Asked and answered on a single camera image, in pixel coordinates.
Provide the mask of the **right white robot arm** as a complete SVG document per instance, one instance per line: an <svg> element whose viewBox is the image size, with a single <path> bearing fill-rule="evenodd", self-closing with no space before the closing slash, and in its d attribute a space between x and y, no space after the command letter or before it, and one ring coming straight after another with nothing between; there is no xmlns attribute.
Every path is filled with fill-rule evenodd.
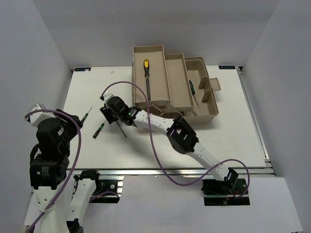
<svg viewBox="0 0 311 233"><path fill-rule="evenodd" d="M112 94L100 99L104 102L100 111L108 123L121 121L127 126L151 129L163 134L176 152L190 156L205 169L210 170L213 178L219 181L219 187L224 193L232 193L237 188L238 173L222 164L204 148L194 129L183 117L170 119L154 116L138 107L128 107L120 97Z"/></svg>

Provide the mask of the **black handled awl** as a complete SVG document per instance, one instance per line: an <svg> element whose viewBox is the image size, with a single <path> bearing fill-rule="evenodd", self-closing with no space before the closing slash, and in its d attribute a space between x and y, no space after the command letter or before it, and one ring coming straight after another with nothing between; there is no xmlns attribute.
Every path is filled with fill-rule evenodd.
<svg viewBox="0 0 311 233"><path fill-rule="evenodd" d="M122 134L125 136L125 138L127 138L127 135L125 134L124 130L122 129L121 125L119 124L118 121L116 121L117 126L119 127L119 129L121 130Z"/></svg>

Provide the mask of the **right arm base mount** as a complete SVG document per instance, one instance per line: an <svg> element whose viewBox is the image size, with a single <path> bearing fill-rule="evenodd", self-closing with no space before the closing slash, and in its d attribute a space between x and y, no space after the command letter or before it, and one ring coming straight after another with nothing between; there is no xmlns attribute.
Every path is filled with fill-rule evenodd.
<svg viewBox="0 0 311 233"><path fill-rule="evenodd" d="M221 185L221 182L206 179L203 180L201 191L204 197L204 206L249 206L248 191L241 197L246 189L246 180L238 179L235 187L229 189Z"/></svg>

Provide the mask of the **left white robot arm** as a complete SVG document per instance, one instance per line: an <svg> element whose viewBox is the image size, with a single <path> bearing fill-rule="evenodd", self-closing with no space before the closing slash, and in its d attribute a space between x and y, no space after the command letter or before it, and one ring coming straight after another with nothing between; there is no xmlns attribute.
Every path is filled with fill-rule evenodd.
<svg viewBox="0 0 311 233"><path fill-rule="evenodd" d="M30 153L30 182L40 211L35 223L42 233L82 233L88 203L103 187L98 171L84 170L74 176L72 197L68 200L64 194L72 176L67 172L70 141L78 138L79 154L83 124L77 116L41 105L34 106L25 119L37 129L38 143Z"/></svg>

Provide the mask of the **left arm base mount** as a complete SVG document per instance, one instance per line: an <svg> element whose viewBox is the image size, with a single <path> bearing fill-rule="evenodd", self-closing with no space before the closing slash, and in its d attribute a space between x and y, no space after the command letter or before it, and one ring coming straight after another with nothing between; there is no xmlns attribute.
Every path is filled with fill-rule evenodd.
<svg viewBox="0 0 311 233"><path fill-rule="evenodd" d="M99 177L99 186L94 191L89 203L116 204L119 202L124 176Z"/></svg>

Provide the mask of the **yellow black handled file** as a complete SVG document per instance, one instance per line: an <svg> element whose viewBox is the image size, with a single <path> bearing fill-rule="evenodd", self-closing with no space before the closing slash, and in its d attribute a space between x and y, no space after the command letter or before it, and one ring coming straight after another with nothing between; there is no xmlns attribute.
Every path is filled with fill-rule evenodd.
<svg viewBox="0 0 311 233"><path fill-rule="evenodd" d="M144 67L144 77L146 81L147 98L148 98L148 101L150 101L151 100L150 73L149 73L150 63L148 59L144 59L143 67Z"/></svg>

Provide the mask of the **small green precision screwdriver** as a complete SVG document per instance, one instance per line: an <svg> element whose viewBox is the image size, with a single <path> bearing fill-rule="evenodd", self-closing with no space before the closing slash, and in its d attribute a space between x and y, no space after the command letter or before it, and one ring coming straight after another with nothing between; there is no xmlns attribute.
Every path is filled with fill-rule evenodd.
<svg viewBox="0 0 311 233"><path fill-rule="evenodd" d="M105 121L99 126L99 128L93 134L93 136L92 136L93 139L96 139L98 137L98 135L101 132L101 130L103 129L104 125L105 125Z"/></svg>

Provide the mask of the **green screwdriver long shaft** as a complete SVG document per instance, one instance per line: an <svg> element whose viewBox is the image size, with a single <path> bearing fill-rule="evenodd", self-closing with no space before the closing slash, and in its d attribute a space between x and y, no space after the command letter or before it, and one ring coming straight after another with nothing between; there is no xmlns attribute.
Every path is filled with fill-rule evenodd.
<svg viewBox="0 0 311 233"><path fill-rule="evenodd" d="M195 92L195 89L194 89L194 86L193 86L193 83L192 83L191 80L189 80L189 84L190 84L191 94L192 94L192 96L194 97L194 100L195 100L195 102L196 102L196 105L197 105L198 108L200 108L199 103L198 103L197 98L196 98L196 92Z"/></svg>

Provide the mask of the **beige plastic toolbox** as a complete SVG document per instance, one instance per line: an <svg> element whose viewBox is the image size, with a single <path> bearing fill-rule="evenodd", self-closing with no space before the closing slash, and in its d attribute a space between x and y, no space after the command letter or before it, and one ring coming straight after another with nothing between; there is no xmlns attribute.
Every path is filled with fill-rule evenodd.
<svg viewBox="0 0 311 233"><path fill-rule="evenodd" d="M218 114L214 93L221 90L219 80L210 78L202 57L185 57L183 53L167 54L163 45L133 47L132 103L147 109L147 90L143 61L150 63L150 111L152 114L174 118L182 116L190 124L210 123ZM192 81L197 107L191 94Z"/></svg>

